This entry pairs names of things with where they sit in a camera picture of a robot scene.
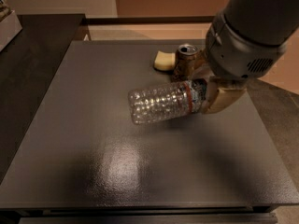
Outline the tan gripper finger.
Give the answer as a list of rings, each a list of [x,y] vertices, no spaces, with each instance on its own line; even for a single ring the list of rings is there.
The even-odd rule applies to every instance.
[[[190,74],[190,79],[209,79],[213,76],[214,73],[212,72],[209,63],[207,62],[206,52],[204,50],[201,50],[195,60],[195,64]]]
[[[203,114],[221,112],[235,103],[247,91],[246,80],[210,77],[206,87],[205,101],[200,111]]]

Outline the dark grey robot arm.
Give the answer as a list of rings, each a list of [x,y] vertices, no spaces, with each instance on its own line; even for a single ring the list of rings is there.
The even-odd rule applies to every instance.
[[[264,76],[299,27],[299,0],[230,0],[211,23],[203,58],[192,74],[190,107],[222,111]]]

